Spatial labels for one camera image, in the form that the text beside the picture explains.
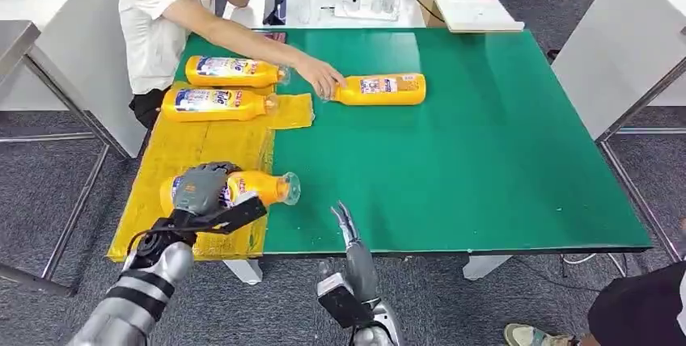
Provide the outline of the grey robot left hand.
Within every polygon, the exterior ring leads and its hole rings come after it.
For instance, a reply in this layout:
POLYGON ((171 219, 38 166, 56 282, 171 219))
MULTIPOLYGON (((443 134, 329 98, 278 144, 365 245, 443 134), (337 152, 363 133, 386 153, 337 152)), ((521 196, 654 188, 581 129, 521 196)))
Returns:
POLYGON ((218 197, 229 174, 241 171, 232 162, 207 162, 189 168, 172 197, 173 209, 204 216, 218 208, 218 197))

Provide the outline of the person's right hand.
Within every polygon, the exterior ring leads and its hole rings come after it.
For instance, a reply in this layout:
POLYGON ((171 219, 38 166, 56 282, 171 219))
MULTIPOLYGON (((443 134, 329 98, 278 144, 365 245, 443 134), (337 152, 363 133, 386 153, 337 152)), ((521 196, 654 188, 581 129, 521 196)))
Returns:
POLYGON ((322 100, 333 100, 339 87, 345 85, 345 78, 331 65, 308 55, 300 57, 293 67, 311 84, 322 100))

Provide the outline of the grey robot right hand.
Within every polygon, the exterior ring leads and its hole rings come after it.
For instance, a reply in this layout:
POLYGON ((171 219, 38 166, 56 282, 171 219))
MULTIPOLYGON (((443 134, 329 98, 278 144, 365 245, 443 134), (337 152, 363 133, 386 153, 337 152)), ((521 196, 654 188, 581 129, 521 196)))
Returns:
POLYGON ((375 306, 380 301, 379 278, 370 250, 362 241, 348 208, 342 201, 331 207, 337 217, 345 244, 346 279, 354 296, 363 303, 375 306))

